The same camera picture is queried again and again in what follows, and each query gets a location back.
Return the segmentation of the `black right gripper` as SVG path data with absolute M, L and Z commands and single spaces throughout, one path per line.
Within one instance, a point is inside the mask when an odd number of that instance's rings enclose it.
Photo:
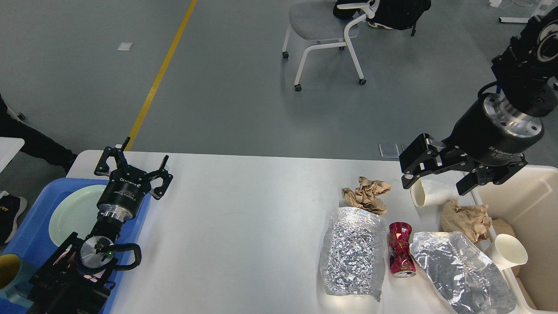
M 521 154 L 544 135 L 545 97 L 535 93 L 518 101 L 483 93 L 443 141 L 418 135 L 399 155 L 403 188 L 447 171 L 468 172 L 456 183 L 459 195 L 479 185 L 508 181 L 528 165 Z

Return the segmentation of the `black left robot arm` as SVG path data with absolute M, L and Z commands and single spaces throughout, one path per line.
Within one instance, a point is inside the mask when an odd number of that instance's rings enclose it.
M 124 224 L 136 218 L 147 194 L 161 199 L 173 175 L 166 169 L 169 155 L 159 169 L 146 172 L 127 162 L 127 137 L 118 147 L 106 147 L 94 171 L 109 177 L 96 207 L 96 223 L 85 239 L 72 232 L 56 252 L 30 278 L 30 314 L 97 314 L 108 300 L 115 282 L 113 272 L 133 270 L 141 264 L 138 244 L 118 244 Z

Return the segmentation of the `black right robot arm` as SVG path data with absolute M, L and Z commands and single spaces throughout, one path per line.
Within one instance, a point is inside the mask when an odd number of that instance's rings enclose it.
M 541 119 L 557 108 L 548 85 L 557 77 L 557 10 L 530 18 L 491 69 L 496 80 L 480 89 L 446 139 L 422 133 L 399 155 L 404 189 L 429 174 L 462 171 L 456 189 L 466 195 L 527 165 L 524 151 L 543 137 Z

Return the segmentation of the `foil piece under arm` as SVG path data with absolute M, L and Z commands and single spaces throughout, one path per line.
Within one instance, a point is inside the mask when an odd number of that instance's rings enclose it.
M 496 264 L 463 233 L 416 232 L 410 253 L 457 314 L 508 314 L 517 299 Z

